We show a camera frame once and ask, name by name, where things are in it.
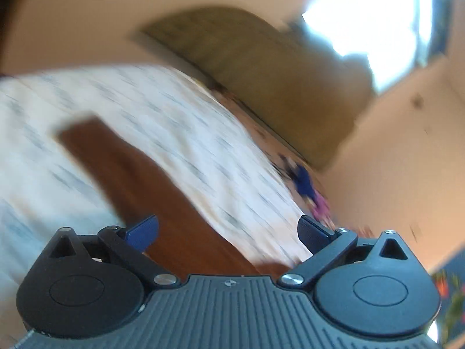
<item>silver screw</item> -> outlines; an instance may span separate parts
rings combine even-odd
[[[178,281],[178,279],[173,274],[164,273],[164,274],[156,275],[153,281],[157,285],[166,286],[166,285],[173,285],[174,283]]]
[[[298,274],[284,274],[281,277],[281,282],[289,286],[300,285],[303,281],[304,277]]]

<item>bed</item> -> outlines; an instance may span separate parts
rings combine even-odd
[[[0,348],[2,340],[11,344],[24,333],[15,292],[54,232],[71,226],[78,234],[94,234],[120,224],[98,185],[55,140],[64,124],[89,113],[153,159],[250,262],[291,267],[311,256],[297,237],[302,211],[272,164],[234,115],[187,75],[124,65],[5,78]]]

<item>gray ribbed panel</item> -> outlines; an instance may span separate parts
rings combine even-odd
[[[426,336],[377,343],[329,325],[306,294],[269,277],[192,276],[176,290],[157,291],[140,316],[111,334],[60,340],[33,333],[21,349],[438,349]]]

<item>white bedsheet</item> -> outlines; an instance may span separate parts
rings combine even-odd
[[[3,333],[15,338],[22,333],[15,331],[15,292],[59,227],[95,234],[119,224],[98,186],[53,139],[58,127],[89,112],[154,159],[209,224],[251,262],[292,265],[311,255],[297,238],[302,213],[267,158],[234,116],[183,73],[154,66],[112,66],[4,79]]]

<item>window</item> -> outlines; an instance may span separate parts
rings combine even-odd
[[[302,16],[339,55],[367,54],[377,92],[431,54],[433,0],[313,0]]]

